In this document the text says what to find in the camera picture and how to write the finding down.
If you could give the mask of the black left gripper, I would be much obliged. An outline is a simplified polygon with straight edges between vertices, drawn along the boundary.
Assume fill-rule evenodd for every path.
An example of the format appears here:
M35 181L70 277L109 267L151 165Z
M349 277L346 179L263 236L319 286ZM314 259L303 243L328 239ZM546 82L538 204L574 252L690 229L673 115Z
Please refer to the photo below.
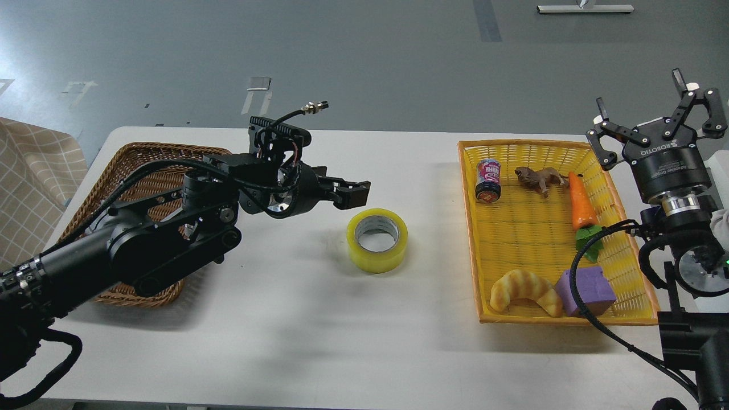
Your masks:
M328 200L339 210L364 207L371 189L370 181L350 182L342 178L326 180L327 166L309 166L303 164L297 186L282 195L282 198L271 197L268 215L282 220L310 212L318 202Z

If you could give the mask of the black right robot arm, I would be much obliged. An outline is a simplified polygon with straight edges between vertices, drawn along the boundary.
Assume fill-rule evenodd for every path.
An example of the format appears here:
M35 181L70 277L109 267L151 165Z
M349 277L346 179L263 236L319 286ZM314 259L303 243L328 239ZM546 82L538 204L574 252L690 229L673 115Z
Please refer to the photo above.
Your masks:
M727 119L718 89L687 83L672 71L680 101L672 114L627 128L612 122L604 102L585 134L604 171L625 162L641 201L641 221L625 220L603 228L583 245L570 267L570 290L586 319L622 343L689 392L700 409L727 408L727 313L690 313L678 289L693 297L727 294L727 250L710 228L718 205L709 195L709 171L696 145L701 138L722 138ZM638 252L640 271L654 288L667 290L669 311L658 312L661 359L621 340L588 311L578 293L576 265L599 239L625 232L645 240Z

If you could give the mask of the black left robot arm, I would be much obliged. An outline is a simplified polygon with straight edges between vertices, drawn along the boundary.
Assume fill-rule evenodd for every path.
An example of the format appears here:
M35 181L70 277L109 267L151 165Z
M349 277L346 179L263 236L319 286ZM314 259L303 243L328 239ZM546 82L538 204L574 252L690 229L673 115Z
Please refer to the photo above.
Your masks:
M247 153L144 163L78 228L4 270L2 380L26 367L41 342L65 343L70 353L36 387L3 395L2 408L37 401L80 358L80 337L53 329L55 320L115 285L156 296L208 263L222 263L242 241L240 210L282 220L318 202L339 210L363 207L370 182L331 177L325 166L307 165L302 152L312 135L288 124L328 106L311 101L277 119L250 117Z

